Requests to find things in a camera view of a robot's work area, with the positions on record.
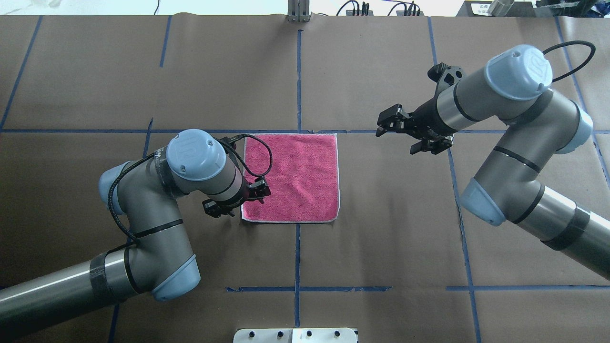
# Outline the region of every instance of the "metal bracket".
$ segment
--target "metal bracket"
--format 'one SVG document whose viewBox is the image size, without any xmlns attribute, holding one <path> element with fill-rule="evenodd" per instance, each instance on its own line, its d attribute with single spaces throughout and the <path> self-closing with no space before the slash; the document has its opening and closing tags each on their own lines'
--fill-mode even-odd
<svg viewBox="0 0 610 343">
<path fill-rule="evenodd" d="M 358 343 L 350 328 L 241 329 L 233 343 Z"/>
<path fill-rule="evenodd" d="M 305 23 L 310 19 L 309 0 L 288 0 L 288 21 Z"/>
</svg>

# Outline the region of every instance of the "folded cloth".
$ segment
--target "folded cloth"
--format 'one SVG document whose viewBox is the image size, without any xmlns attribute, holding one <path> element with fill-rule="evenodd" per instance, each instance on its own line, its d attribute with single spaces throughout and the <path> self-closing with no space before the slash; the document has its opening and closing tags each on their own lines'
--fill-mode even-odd
<svg viewBox="0 0 610 343">
<path fill-rule="evenodd" d="M 339 213 L 339 159 L 336 134 L 257 135 L 273 152 L 266 175 L 271 195 L 242 205 L 242 219 L 257 223 L 327 223 Z M 245 162 L 254 173 L 269 167 L 269 153 L 246 139 Z M 245 176 L 249 182 L 255 177 Z"/>
</svg>

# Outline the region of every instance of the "white mounting plate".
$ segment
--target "white mounting plate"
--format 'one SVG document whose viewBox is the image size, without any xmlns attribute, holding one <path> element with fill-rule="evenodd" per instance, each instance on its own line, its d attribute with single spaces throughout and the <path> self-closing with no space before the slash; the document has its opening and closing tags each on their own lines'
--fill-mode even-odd
<svg viewBox="0 0 610 343">
<path fill-rule="evenodd" d="M 358 334 L 350 328 L 241 329 L 233 343 L 358 343 Z"/>
</svg>

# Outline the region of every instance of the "pink cloth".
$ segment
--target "pink cloth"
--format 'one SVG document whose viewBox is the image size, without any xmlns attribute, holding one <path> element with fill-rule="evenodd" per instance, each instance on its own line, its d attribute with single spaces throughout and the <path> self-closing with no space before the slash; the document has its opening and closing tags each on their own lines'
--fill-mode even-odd
<svg viewBox="0 0 610 343">
<path fill-rule="evenodd" d="M 258 135 L 273 152 L 273 168 L 265 177 L 271 195 L 265 204 L 242 205 L 242 219 L 259 223 L 326 223 L 339 213 L 339 160 L 335 134 Z M 246 139 L 245 161 L 254 173 L 269 166 L 268 152 Z M 255 177 L 247 172 L 246 179 Z"/>
</svg>

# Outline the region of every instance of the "white label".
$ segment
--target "white label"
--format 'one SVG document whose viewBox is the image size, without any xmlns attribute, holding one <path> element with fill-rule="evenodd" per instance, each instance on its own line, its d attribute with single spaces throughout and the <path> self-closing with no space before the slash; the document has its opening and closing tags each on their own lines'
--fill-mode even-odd
<svg viewBox="0 0 610 343">
<path fill-rule="evenodd" d="M 489 14 L 489 4 L 470 4 L 470 6 L 472 6 L 472 13 L 475 15 L 491 16 Z"/>
</svg>

